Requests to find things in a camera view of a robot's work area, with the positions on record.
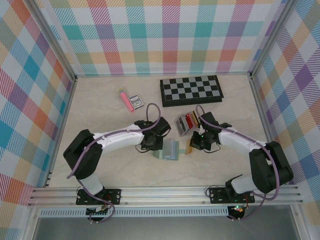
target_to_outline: beige table surface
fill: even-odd
[[[166,139],[179,141],[180,149],[186,148],[188,137],[179,137],[174,120],[178,115],[193,111],[195,105],[162,107],[159,80],[179,76],[123,76],[79,78],[67,118],[62,141],[55,162],[49,187],[78,187],[70,173],[63,152],[83,129],[103,133],[125,128],[146,118],[148,103],[160,106],[162,116],[172,127]],[[265,141],[251,87],[246,75],[218,76],[224,98],[222,102],[202,104],[211,111],[219,123],[227,122],[238,131]],[[125,87],[129,96],[139,94],[145,106],[131,113],[117,96],[117,89]],[[150,107],[150,119],[158,116]],[[250,172],[249,156],[242,156],[229,147],[207,154],[194,149],[190,155],[179,155],[179,160],[163,160],[151,152],[139,153],[134,146],[127,146],[102,154],[96,173],[106,187],[161,187],[224,185],[240,174]]]

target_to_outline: plaid backdrop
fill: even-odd
[[[22,0],[0,0],[0,240],[17,239],[72,82]]]
[[[286,1],[37,0],[85,75],[247,72]]]
[[[256,83],[320,238],[320,1],[300,0]]]

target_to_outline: chessboard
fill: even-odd
[[[224,97],[216,75],[163,79],[160,91],[163,107],[217,103]]]

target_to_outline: red book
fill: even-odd
[[[185,115],[185,120],[186,120],[186,123],[189,126],[189,129],[192,129],[194,127],[194,125],[192,124],[192,120],[191,120],[191,117],[190,117],[189,113],[187,113]]]

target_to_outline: white vent strip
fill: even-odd
[[[228,207],[117,207],[114,217],[209,217],[227,216]],[[88,217],[85,208],[42,208],[41,218],[80,218]]]

